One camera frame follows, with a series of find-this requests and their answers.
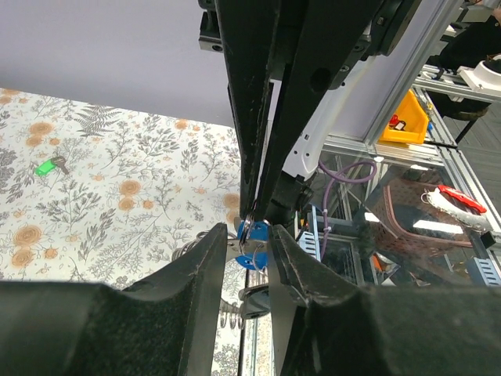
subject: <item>red tool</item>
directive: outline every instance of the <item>red tool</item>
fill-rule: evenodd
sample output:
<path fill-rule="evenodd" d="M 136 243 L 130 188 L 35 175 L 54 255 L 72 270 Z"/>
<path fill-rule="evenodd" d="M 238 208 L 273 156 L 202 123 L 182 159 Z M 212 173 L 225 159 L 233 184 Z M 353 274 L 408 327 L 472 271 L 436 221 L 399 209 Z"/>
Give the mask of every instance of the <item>red tool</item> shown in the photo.
<path fill-rule="evenodd" d="M 487 212 L 487 209 L 484 206 L 482 206 L 476 200 L 474 200 L 470 196 L 467 196 L 463 192 L 459 192 L 458 190 L 455 190 L 454 188 L 451 188 L 450 186 L 438 186 L 438 189 L 440 190 L 441 193 L 447 193 L 450 197 L 454 197 L 458 201 L 461 201 L 468 208 L 477 209 L 478 212 L 481 214 Z"/>
<path fill-rule="evenodd" d="M 390 120 L 390 125 L 396 126 L 400 120 L 397 115 L 393 115 Z"/>

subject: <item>table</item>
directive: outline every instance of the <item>table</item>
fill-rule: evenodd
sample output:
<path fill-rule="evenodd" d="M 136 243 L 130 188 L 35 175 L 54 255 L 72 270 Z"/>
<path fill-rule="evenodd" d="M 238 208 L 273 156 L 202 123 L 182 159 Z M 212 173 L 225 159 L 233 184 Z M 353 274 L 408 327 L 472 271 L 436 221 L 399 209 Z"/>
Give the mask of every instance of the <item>table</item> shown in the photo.
<path fill-rule="evenodd" d="M 462 67 L 461 70 L 468 72 L 473 69 Z M 501 100 L 501 92 L 486 92 L 485 90 L 472 89 L 459 74 L 454 74 L 450 71 L 445 71 L 426 64 L 414 80 L 413 88 L 415 92 L 427 90 L 450 95 L 451 97 L 455 96 L 456 98 L 480 100 L 487 103 L 498 103 Z M 459 143 L 470 131 L 476 121 L 477 119 L 470 120 L 450 146 L 457 146 L 457 143 Z"/>
<path fill-rule="evenodd" d="M 324 157 L 336 169 L 365 159 Z M 351 178 L 368 172 L 365 167 L 354 169 Z M 325 180 L 324 175 L 316 178 L 316 192 L 322 193 Z M 488 251 L 480 233 L 421 200 L 422 193 L 438 184 L 453 185 L 444 166 L 382 160 L 368 184 L 336 186 L 329 203 L 333 232 L 323 262 L 358 285 L 381 284 L 389 271 L 396 285 L 472 284 L 467 262 L 488 259 Z M 320 205 L 320 196 L 313 202 Z M 322 229 L 320 211 L 316 220 Z"/>
<path fill-rule="evenodd" d="M 34 169 L 54 156 L 60 169 Z M 238 216 L 233 129 L 3 89 L 0 279 L 100 281 L 123 289 Z M 222 297 L 244 269 L 229 262 Z M 240 331 L 219 328 L 213 375 L 238 365 Z"/>
<path fill-rule="evenodd" d="M 431 102 L 429 95 L 423 89 L 414 88 L 414 92 L 421 103 Z M 395 179 L 395 177 L 411 175 L 417 183 L 444 183 L 446 185 L 454 186 L 455 188 L 474 197 L 488 209 L 488 212 L 485 215 L 492 225 L 493 230 L 499 232 L 501 230 L 501 218 L 499 217 L 499 213 L 490 201 L 487 193 L 482 188 L 480 181 L 474 174 L 474 171 L 464 154 L 455 147 L 450 147 L 455 146 L 454 138 L 434 107 L 431 107 L 428 111 L 428 115 L 431 123 L 433 124 L 433 128 L 428 132 L 427 139 L 431 141 L 432 144 L 377 144 L 374 146 L 367 146 L 361 143 L 354 143 L 353 141 L 346 139 L 327 139 L 324 145 L 324 150 L 326 151 L 326 155 L 329 156 L 327 158 L 334 158 L 337 160 L 337 163 L 339 164 L 337 168 L 341 168 L 348 162 L 352 163 L 360 158 L 380 158 L 380 162 L 378 163 L 379 176 L 370 182 L 367 187 L 364 187 L 362 192 L 358 192 L 357 194 L 354 194 L 353 192 L 353 190 L 360 190 L 360 186 L 350 188 L 348 190 L 348 196 L 351 198 L 344 198 L 341 200 L 344 207 L 351 208 L 354 205 L 354 208 L 359 208 L 360 203 L 357 201 L 358 199 L 360 202 L 364 203 L 366 210 L 371 212 L 371 205 L 374 206 L 377 204 L 380 199 L 381 190 L 384 189 L 385 185 L 389 184 L 389 182 Z M 430 212 L 413 214 L 437 215 L 437 213 Z M 448 260 L 446 263 L 447 265 L 442 264 L 442 266 L 447 266 L 445 274 L 443 268 L 436 269 L 433 266 L 434 272 L 442 275 L 442 277 L 445 276 L 445 279 L 439 277 L 435 280 L 435 283 L 438 281 L 441 281 L 441 283 L 449 283 L 452 280 L 459 283 L 464 282 L 463 280 L 458 280 L 456 276 L 452 277 L 448 275 L 448 273 L 455 262 L 463 265 L 465 261 L 471 259 L 473 256 L 491 260 L 496 268 L 496 272 L 501 275 L 501 270 L 499 269 L 499 255 L 497 255 L 495 251 L 496 248 L 485 249 L 483 244 L 479 241 L 478 233 L 471 232 L 470 230 L 464 230 L 463 235 L 466 236 L 468 238 L 467 241 L 470 242 L 467 247 L 468 249 L 465 251 L 464 249 L 459 249 L 463 247 L 451 248 L 451 254 L 454 254 L 455 256 L 453 257 L 453 262 Z M 413 266 L 409 264 L 406 265 L 409 268 L 413 268 Z M 420 262 L 419 267 L 423 265 L 429 265 L 429 262 L 425 262 L 424 264 Z"/>

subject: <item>green keychain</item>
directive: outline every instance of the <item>green keychain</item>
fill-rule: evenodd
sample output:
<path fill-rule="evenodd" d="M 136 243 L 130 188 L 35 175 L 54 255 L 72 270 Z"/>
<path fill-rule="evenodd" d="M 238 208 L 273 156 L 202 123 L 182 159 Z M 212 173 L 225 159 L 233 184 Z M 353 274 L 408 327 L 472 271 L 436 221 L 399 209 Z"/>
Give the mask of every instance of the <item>green keychain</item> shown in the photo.
<path fill-rule="evenodd" d="M 51 172 L 54 168 L 57 166 L 52 163 L 52 160 L 48 160 L 42 164 L 40 164 L 35 170 L 34 173 L 37 174 L 38 176 L 45 176 L 49 172 Z"/>

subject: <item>key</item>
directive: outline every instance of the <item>key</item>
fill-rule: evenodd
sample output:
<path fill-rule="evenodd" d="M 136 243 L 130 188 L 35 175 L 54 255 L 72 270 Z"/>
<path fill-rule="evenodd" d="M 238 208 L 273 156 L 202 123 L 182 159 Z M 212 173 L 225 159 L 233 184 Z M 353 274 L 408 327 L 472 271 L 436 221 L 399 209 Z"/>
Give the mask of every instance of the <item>key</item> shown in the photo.
<path fill-rule="evenodd" d="M 54 157 L 50 161 L 57 167 L 61 168 L 61 171 L 64 173 L 64 175 L 68 175 L 70 173 L 66 168 L 66 166 L 64 165 L 66 163 L 65 157 Z"/>
<path fill-rule="evenodd" d="M 48 161 L 40 164 L 35 170 L 34 173 L 37 174 L 38 176 L 45 176 L 49 172 L 51 172 L 54 168 L 57 166 L 51 162 L 49 159 Z"/>

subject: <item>orange component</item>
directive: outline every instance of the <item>orange component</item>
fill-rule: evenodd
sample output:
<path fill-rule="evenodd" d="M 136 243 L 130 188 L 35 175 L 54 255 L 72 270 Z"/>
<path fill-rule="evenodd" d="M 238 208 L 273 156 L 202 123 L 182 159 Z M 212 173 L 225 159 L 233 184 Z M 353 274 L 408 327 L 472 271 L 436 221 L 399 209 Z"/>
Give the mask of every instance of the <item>orange component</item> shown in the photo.
<path fill-rule="evenodd" d="M 381 266 L 381 263 L 379 262 L 379 259 L 376 255 L 373 255 L 373 263 L 376 270 L 383 272 L 383 267 Z"/>
<path fill-rule="evenodd" d="M 469 208 L 477 209 L 481 214 L 487 212 L 487 209 L 480 203 L 478 203 L 475 199 L 471 198 L 461 191 L 451 188 L 450 186 L 438 186 L 438 190 L 440 190 L 441 193 L 447 193 L 449 196 L 456 198 L 458 201 L 461 201 Z"/>
<path fill-rule="evenodd" d="M 393 128 L 400 121 L 405 122 L 405 129 L 402 131 Z M 414 92 L 409 90 L 379 140 L 389 143 L 423 143 L 429 122 Z"/>

